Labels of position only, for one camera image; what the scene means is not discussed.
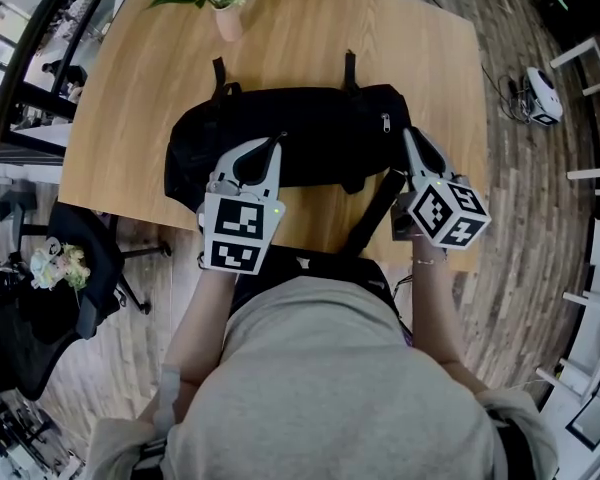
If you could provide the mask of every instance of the zipper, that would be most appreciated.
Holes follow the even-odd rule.
[[[389,114],[380,114],[380,117],[382,118],[382,131],[389,133],[391,131],[391,118]]]

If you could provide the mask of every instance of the black backpack strap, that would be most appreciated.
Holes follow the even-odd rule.
[[[209,100],[209,107],[207,109],[207,119],[205,120],[204,127],[207,131],[215,131],[218,128],[218,119],[220,118],[220,106],[225,96],[231,93],[233,96],[237,96],[242,93],[242,88],[238,82],[227,82],[227,71],[224,67],[222,57],[213,59],[213,71],[216,75],[216,88],[213,91],[213,96]]]
[[[351,50],[347,50],[344,56],[344,88],[358,112],[365,112],[366,105],[362,98],[362,91],[356,83],[356,54]]]
[[[167,439],[156,439],[140,447],[140,458],[131,471],[131,480],[162,480],[160,463],[167,449]]]
[[[507,455],[508,477],[535,480],[536,474],[533,469],[533,456],[529,448],[529,442],[524,432],[511,419],[502,418],[495,411],[488,411],[493,420],[505,454]]]
[[[351,95],[360,92],[356,83],[356,54],[351,50],[347,50],[344,56],[344,87]]]
[[[227,82],[227,71],[224,68],[224,62],[222,61],[222,57],[213,59],[213,71],[216,74],[216,90],[213,91],[211,101],[219,102],[220,98],[222,97],[222,88]]]
[[[340,249],[338,254],[356,258],[360,256],[364,248],[369,245],[373,233],[375,233],[380,222],[391,209],[406,181],[405,175],[402,172],[389,169],[360,222],[350,231],[347,243],[344,244],[344,247]]]

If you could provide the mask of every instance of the desk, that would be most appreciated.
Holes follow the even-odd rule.
[[[393,84],[413,123],[484,194],[485,97],[470,22],[417,0],[250,0],[245,35],[226,43],[210,6],[149,9],[151,1],[127,0],[104,40],[72,127],[60,201],[197,229],[195,215],[164,196],[164,158],[176,121],[213,93],[212,59],[222,56],[228,81],[244,90],[341,87],[349,48],[359,85]],[[352,196],[338,185],[282,189],[287,213],[274,243],[337,251],[381,178]],[[477,253],[454,253],[452,267],[471,270]],[[365,254],[404,264],[411,244],[392,241],[387,216]]]

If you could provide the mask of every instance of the wrist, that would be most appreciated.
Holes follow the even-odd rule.
[[[203,270],[200,274],[200,280],[213,284],[235,285],[238,274],[233,272],[225,272],[223,270]]]
[[[413,238],[413,261],[423,263],[443,263],[447,255],[441,247],[435,247],[424,236]]]

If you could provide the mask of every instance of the pink vase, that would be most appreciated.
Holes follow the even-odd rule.
[[[242,22],[240,21],[240,7],[230,5],[224,9],[213,8],[216,15],[216,23],[222,39],[232,43],[242,37]]]

